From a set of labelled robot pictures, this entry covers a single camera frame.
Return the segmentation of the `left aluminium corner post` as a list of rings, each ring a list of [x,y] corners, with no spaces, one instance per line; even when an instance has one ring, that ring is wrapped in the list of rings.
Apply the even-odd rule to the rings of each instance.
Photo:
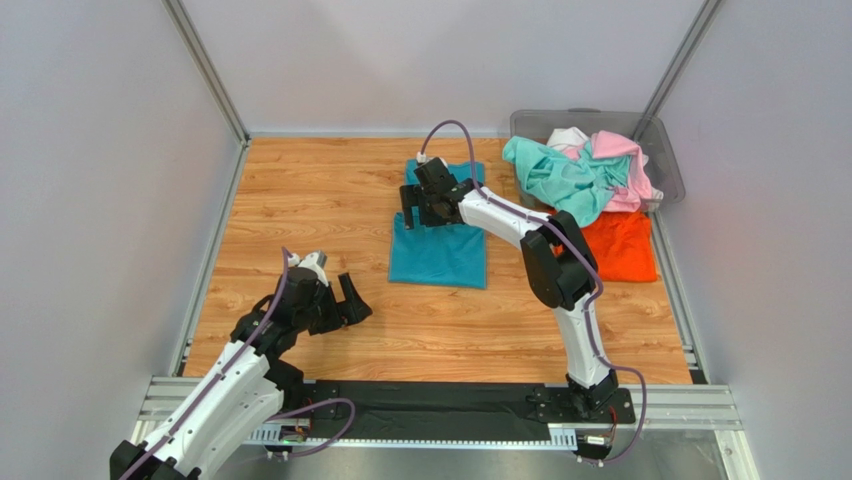
[[[232,135],[240,145],[247,145],[250,141],[250,134],[217,72],[185,3],[181,0],[163,0],[162,3]]]

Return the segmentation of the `clear plastic bin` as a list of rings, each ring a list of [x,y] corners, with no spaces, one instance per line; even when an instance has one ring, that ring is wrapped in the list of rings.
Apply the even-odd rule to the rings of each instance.
[[[638,143],[648,157],[644,172],[660,198],[644,199],[641,210],[654,212],[685,197],[685,187],[676,156],[663,122],[642,112],[601,111],[591,108],[568,110],[518,110],[509,117],[509,132],[540,143],[555,129],[576,127],[591,135],[600,130],[618,133]]]

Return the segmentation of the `white t shirt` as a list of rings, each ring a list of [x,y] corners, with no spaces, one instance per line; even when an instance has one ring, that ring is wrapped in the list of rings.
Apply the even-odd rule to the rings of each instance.
[[[589,141],[589,136],[577,127],[554,129],[546,145],[554,150],[564,152],[583,147]]]

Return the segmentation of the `right aluminium corner post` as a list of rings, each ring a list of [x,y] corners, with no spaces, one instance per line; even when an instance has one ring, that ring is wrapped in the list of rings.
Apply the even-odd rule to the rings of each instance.
[[[657,87],[652,93],[642,113],[642,119],[633,131],[632,137],[634,140],[639,140],[644,135],[650,123],[650,118],[657,117],[662,111],[663,106],[674,91],[677,82],[686,70],[690,60],[699,48],[703,38],[711,28],[724,4],[724,0],[705,0],[702,2]]]

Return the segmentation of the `teal t shirt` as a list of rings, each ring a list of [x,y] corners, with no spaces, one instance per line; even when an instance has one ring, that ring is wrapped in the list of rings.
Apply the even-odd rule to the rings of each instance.
[[[459,288],[487,286],[485,231],[464,224],[425,227],[418,211],[407,229],[404,214],[393,218],[388,280]]]

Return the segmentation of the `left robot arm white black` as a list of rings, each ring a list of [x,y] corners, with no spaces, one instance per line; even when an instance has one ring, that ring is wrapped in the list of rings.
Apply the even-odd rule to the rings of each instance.
[[[236,323],[213,367],[143,440],[120,443],[109,459],[113,479],[210,479],[268,421],[307,417],[349,399],[310,398],[303,372],[282,360],[300,334],[320,335],[371,316],[347,273],[329,281],[302,260],[279,277]]]

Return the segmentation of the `pink t shirt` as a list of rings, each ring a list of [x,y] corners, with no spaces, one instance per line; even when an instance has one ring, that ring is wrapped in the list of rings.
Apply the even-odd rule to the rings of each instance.
[[[561,152],[572,160],[585,161],[604,191],[612,194],[604,212],[654,210],[664,199],[645,172],[649,157],[638,143],[623,135],[601,130],[583,144],[562,147]]]

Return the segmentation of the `mint green t shirt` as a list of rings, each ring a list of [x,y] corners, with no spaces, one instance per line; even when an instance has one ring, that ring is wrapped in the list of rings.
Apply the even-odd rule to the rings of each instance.
[[[531,139],[510,138],[502,157],[514,166],[523,193],[572,214],[581,227],[596,221],[612,196],[585,161],[572,160]]]

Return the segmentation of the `folded orange t shirt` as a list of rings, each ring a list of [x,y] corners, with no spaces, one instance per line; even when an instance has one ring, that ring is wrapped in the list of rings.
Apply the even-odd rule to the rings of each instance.
[[[658,279],[650,218],[642,212],[603,212],[582,227],[604,282],[651,283]]]

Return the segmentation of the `aluminium corner post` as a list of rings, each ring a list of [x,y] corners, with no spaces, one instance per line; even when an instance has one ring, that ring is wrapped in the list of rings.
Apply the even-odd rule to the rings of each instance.
[[[181,0],[163,0],[162,3],[232,135],[240,145],[247,145],[250,141],[250,134],[217,72],[185,3]]]
[[[650,123],[650,118],[657,117],[662,111],[663,106],[674,91],[677,82],[686,70],[690,60],[699,48],[703,38],[711,28],[724,4],[724,0],[705,0],[702,2],[657,87],[652,93],[642,113],[642,119],[633,131],[632,137],[634,140],[639,140],[644,135]]]

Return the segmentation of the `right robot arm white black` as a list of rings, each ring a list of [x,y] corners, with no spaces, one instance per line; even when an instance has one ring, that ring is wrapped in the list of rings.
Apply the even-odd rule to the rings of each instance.
[[[619,381],[596,318],[595,260],[574,218],[512,203],[475,179],[461,180],[442,159],[415,163],[417,181],[400,189],[404,225],[478,227],[516,247],[536,298],[550,308],[567,355],[568,407],[584,419],[615,416]]]

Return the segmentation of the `aluminium front frame rail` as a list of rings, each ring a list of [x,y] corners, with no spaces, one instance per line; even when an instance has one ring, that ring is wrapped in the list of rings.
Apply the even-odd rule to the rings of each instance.
[[[195,377],[154,377],[145,394],[131,440],[139,442],[200,382]],[[551,423],[543,440],[380,440],[349,432],[336,447],[569,451],[580,424]],[[650,385],[643,431],[739,431],[742,422],[730,389],[723,385]]]

